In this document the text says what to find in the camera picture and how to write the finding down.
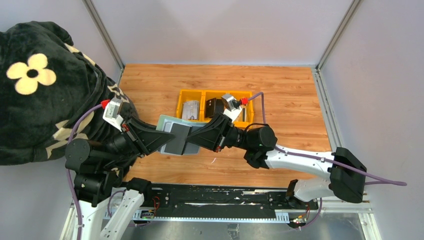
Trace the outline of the green card holder wallet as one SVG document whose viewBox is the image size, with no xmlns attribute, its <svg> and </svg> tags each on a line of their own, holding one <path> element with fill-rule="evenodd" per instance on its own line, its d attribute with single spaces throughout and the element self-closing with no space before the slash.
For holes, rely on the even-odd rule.
<svg viewBox="0 0 424 240">
<path fill-rule="evenodd" d="M 161 115 L 156 125 L 156 130 L 171 133 L 174 138 L 161 146 L 157 152 L 163 155 L 197 155 L 200 147 L 186 141 L 188 135 L 199 130 L 205 122 L 188 121 L 168 115 Z"/>
</svg>

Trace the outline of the dark grey credit card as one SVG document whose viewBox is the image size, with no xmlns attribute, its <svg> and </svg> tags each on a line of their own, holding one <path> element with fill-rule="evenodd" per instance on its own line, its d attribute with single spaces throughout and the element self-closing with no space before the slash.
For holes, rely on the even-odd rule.
<svg viewBox="0 0 424 240">
<path fill-rule="evenodd" d="M 183 155 L 187 142 L 186 138 L 189 135 L 192 127 L 175 122 L 167 122 L 164 130 L 174 135 L 174 138 L 165 144 L 162 152 L 171 155 Z"/>
</svg>

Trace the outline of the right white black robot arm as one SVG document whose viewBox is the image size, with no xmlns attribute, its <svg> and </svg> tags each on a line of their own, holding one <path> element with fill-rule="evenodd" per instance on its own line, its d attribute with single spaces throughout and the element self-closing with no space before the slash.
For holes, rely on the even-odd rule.
<svg viewBox="0 0 424 240">
<path fill-rule="evenodd" d="M 288 202 L 306 203 L 324 197 L 354 204 L 363 201 L 367 168 L 350 150 L 337 147 L 334 152 L 313 152 L 283 147 L 277 140 L 268 124 L 252 123 L 242 129 L 222 113 L 186 137 L 188 143 L 213 152 L 232 147 L 245 150 L 244 159 L 255 169 L 291 169 L 314 175 L 289 183 Z"/>
</svg>

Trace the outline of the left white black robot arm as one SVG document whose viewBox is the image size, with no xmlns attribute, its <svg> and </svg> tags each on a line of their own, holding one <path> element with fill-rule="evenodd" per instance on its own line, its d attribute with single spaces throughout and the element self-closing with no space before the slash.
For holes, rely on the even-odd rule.
<svg viewBox="0 0 424 240">
<path fill-rule="evenodd" d="M 150 181 L 133 178 L 127 183 L 117 210 L 102 226 L 112 190 L 123 182 L 124 169 L 120 164 L 132 157 L 150 155 L 176 137 L 135 118 L 123 122 L 119 129 L 105 143 L 77 138 L 66 147 L 65 167 L 76 173 L 73 190 L 81 219 L 76 226 L 78 240 L 121 239 L 136 210 L 155 199 Z"/>
</svg>

